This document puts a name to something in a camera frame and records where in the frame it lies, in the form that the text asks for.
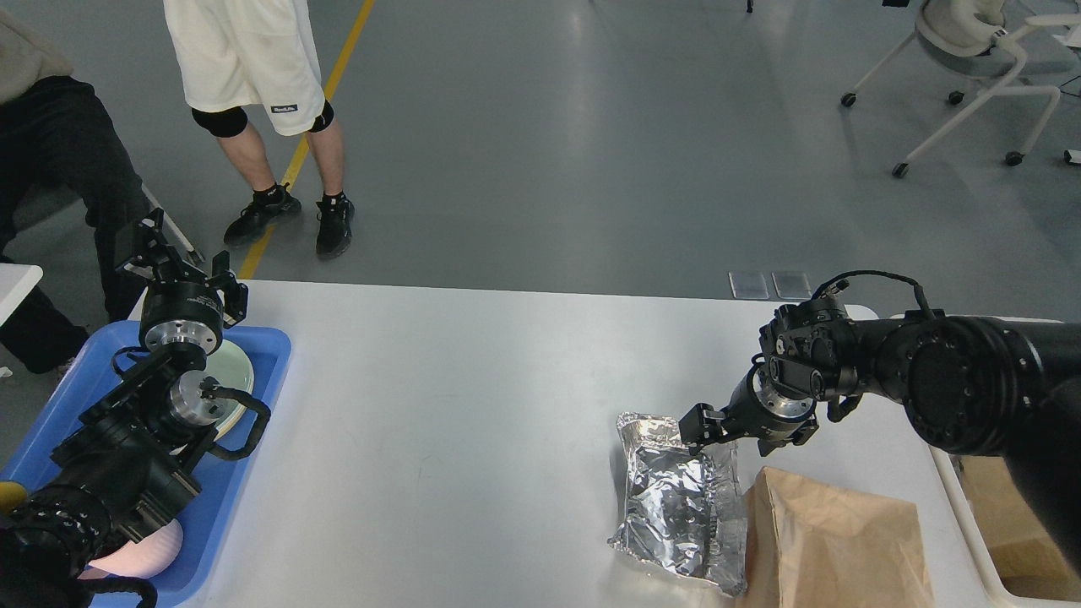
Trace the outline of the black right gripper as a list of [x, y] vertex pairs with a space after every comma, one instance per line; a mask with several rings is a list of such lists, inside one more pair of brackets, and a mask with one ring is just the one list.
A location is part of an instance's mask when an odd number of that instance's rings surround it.
[[715, 408], [695, 404], [678, 423], [680, 439], [688, 455], [697, 458], [710, 445], [755, 438], [759, 454], [770, 455], [787, 445], [808, 442], [819, 424], [816, 405], [811, 398], [792, 398], [780, 393], [764, 372], [753, 365], [733, 389], [730, 404]]

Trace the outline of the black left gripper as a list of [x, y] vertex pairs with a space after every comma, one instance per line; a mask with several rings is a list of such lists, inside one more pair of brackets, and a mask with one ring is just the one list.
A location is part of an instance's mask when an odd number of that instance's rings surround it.
[[165, 211], [151, 210], [117, 235], [117, 273], [131, 274], [148, 285], [141, 312], [141, 344], [147, 351], [193, 344], [212, 355], [221, 347], [224, 328], [246, 319], [246, 285], [238, 281], [231, 254], [225, 250], [212, 257], [205, 285], [205, 274], [166, 241], [165, 219]]

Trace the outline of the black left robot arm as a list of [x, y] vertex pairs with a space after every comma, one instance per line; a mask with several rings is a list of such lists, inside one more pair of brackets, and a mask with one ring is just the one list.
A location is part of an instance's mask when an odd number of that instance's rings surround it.
[[148, 281], [139, 329], [147, 356], [52, 451], [57, 477], [3, 515], [4, 607], [88, 607], [109, 593], [154, 607], [147, 578], [80, 576], [121, 541], [145, 541], [177, 519], [202, 490], [200, 459], [245, 459], [270, 421], [261, 399], [205, 370], [224, 331], [246, 318], [231, 255], [221, 252], [212, 273], [201, 272], [166, 242], [164, 219], [155, 209], [135, 223], [118, 265]]

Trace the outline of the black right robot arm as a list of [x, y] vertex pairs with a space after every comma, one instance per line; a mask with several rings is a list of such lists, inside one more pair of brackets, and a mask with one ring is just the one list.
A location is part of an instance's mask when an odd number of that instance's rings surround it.
[[850, 318], [839, 303], [851, 272], [808, 300], [783, 305], [759, 330], [759, 354], [730, 404], [696, 404], [680, 419], [692, 455], [752, 437], [762, 455], [803, 445], [864, 395], [900, 404], [916, 435], [955, 455], [1000, 457], [1073, 570], [1080, 555], [1080, 327], [1007, 322], [931, 308], [911, 277], [915, 309], [895, 319]]

